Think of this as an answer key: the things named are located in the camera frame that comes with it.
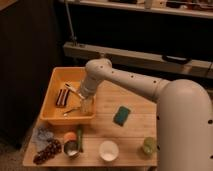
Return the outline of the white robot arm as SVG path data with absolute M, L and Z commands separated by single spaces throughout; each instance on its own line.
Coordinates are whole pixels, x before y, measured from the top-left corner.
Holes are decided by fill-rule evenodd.
M 200 84 L 118 70 L 106 58 L 88 61 L 85 72 L 85 98 L 109 81 L 156 104 L 158 171 L 213 171 L 213 102 Z

